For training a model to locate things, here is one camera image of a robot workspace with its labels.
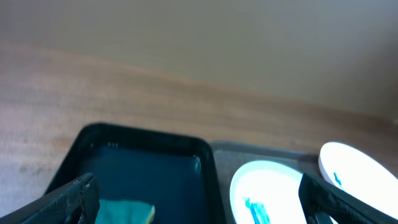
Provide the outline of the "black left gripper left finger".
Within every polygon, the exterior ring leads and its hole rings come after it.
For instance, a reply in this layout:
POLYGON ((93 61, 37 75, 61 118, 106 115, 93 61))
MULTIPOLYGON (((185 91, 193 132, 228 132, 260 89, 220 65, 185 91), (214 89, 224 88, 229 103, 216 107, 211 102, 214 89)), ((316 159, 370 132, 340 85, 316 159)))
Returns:
POLYGON ((2 217, 1 223, 94 224, 99 208, 99 185, 92 173, 86 173, 2 217))

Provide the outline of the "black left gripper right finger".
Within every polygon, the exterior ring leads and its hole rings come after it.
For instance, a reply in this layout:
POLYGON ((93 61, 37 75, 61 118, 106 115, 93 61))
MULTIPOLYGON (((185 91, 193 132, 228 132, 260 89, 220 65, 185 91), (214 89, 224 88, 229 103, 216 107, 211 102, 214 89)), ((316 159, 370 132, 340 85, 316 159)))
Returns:
POLYGON ((327 181, 304 173, 298 196, 309 224, 397 224, 395 218, 376 210, 327 181))

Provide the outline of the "green yellow sponge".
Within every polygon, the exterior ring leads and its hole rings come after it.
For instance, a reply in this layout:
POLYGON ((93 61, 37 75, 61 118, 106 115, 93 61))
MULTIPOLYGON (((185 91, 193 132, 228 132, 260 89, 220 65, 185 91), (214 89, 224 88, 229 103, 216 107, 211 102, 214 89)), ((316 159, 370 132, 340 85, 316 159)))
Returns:
POLYGON ((150 224, 154 220, 155 206, 141 201, 99 200, 95 224, 150 224))

